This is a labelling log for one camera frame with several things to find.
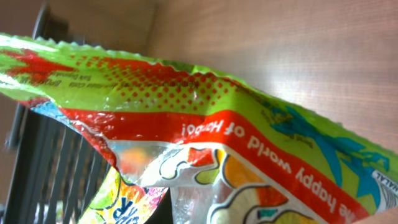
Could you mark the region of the green Haribo gummy bag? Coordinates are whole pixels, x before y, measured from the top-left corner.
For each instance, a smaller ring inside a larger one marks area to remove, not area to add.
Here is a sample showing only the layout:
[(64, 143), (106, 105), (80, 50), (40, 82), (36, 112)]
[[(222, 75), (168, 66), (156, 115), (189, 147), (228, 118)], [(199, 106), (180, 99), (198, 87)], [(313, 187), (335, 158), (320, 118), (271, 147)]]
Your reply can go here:
[(81, 223), (353, 223), (397, 206), (397, 155), (228, 73), (1, 35), (1, 93), (111, 165)]

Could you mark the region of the grey plastic mesh basket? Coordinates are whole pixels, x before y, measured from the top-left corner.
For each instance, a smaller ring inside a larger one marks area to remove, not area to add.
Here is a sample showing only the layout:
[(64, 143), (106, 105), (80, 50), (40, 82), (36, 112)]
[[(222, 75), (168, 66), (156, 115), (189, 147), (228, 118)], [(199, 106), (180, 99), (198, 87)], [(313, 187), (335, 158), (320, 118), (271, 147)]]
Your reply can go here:
[(109, 170), (82, 135), (21, 103), (5, 146), (17, 157), (1, 223), (78, 223)]

